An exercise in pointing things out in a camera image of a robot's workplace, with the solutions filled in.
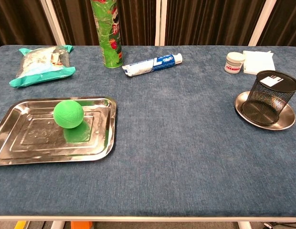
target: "small jar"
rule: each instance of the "small jar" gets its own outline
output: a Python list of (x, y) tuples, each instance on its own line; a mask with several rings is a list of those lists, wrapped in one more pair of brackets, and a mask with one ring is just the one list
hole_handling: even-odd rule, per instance
[(229, 52), (226, 56), (225, 71), (228, 73), (236, 74), (240, 71), (245, 56), (239, 52)]

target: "metal tray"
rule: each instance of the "metal tray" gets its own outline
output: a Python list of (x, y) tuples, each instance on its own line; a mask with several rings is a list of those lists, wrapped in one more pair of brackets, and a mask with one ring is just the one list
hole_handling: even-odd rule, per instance
[(252, 120), (248, 119), (242, 113), (242, 104), (247, 100), (249, 93), (250, 92), (243, 92), (239, 94), (234, 103), (235, 109), (237, 110), (238, 114), (249, 123), (267, 130), (285, 130), (291, 127), (295, 123), (296, 115), (295, 115), (295, 112), (292, 110), (292, 108), (289, 106), (289, 104), (286, 104), (286, 106), (283, 108), (282, 112), (279, 115), (278, 121), (273, 125), (270, 125), (270, 126), (259, 125), (253, 122)]
[[(84, 121), (74, 129), (63, 129), (53, 119), (54, 107), (67, 99), (77, 101), (85, 112)], [(0, 166), (99, 160), (113, 147), (115, 116), (111, 98), (21, 101), (0, 122)]]

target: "pen holder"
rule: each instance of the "pen holder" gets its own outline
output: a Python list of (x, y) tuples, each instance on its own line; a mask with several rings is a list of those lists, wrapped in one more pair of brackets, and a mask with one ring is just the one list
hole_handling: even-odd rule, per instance
[(242, 113), (260, 125), (273, 125), (296, 91), (296, 79), (277, 71), (261, 71), (242, 105)]

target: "chip bag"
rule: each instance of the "chip bag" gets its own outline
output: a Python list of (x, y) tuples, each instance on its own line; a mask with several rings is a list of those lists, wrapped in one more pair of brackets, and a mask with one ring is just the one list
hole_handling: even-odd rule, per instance
[(41, 49), (19, 49), (24, 55), (16, 79), (10, 81), (11, 87), (26, 87), (68, 77), (76, 71), (70, 67), (69, 53), (71, 45), (52, 46)]

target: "pringles can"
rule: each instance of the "pringles can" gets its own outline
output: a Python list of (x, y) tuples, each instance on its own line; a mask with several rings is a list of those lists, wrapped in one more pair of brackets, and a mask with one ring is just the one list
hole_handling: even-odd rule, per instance
[(103, 63), (107, 68), (123, 65), (116, 0), (91, 0)]

